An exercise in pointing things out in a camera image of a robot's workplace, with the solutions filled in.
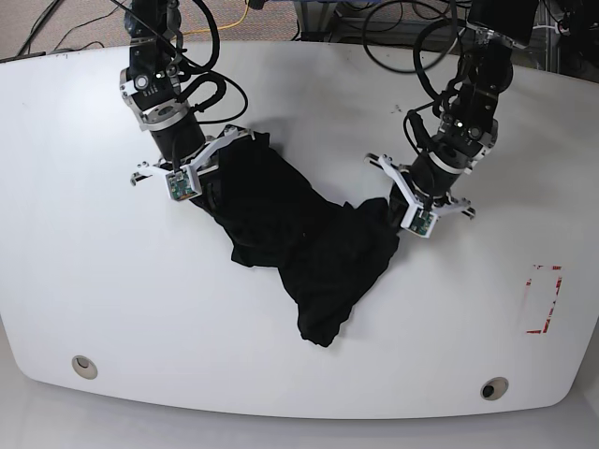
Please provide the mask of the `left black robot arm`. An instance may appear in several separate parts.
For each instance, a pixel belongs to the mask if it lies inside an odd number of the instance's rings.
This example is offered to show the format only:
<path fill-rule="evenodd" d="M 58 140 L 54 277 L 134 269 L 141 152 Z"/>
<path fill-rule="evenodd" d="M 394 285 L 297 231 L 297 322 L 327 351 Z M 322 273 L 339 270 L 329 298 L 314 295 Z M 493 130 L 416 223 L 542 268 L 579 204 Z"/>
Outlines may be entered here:
<path fill-rule="evenodd" d="M 472 203 L 454 197 L 451 188 L 496 144 L 499 125 L 494 113 L 500 94 L 513 79 L 512 53 L 529 45 L 538 6 L 536 1 L 473 1 L 462 20 L 457 2 L 452 1 L 447 13 L 417 35 L 412 72 L 431 99 L 426 107 L 439 119 L 438 130 L 430 134 L 420 115 L 422 109 L 410 109 L 402 127 L 416 160 L 394 165 L 385 155 L 367 157 L 393 181 L 387 214 L 393 228 L 427 238 L 443 216 L 475 217 Z M 438 92 L 420 53 L 425 39 L 445 27 L 450 29 L 451 45 L 459 45 L 468 30 L 474 39 L 471 48 L 460 49 L 456 75 Z"/>

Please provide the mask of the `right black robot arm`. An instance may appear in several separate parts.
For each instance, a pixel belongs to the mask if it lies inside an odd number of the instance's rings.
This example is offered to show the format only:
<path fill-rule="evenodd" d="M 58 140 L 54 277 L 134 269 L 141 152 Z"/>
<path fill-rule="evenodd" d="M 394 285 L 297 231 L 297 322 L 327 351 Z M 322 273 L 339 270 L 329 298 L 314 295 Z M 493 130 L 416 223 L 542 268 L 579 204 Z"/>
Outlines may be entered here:
<path fill-rule="evenodd" d="M 157 163 L 142 162 L 130 182 L 157 177 L 176 202 L 190 200 L 214 208 L 221 191 L 219 152 L 250 130 L 219 120 L 224 128 L 210 138 L 197 115 L 224 99 L 239 85 L 214 71 L 220 55 L 218 26 L 207 5 L 198 1 L 212 40 L 207 63 L 186 56 L 182 15 L 177 1 L 133 1 L 124 8 L 124 28 L 130 36 L 129 63 L 120 73 L 120 94 L 139 127 L 151 134 L 160 152 Z"/>

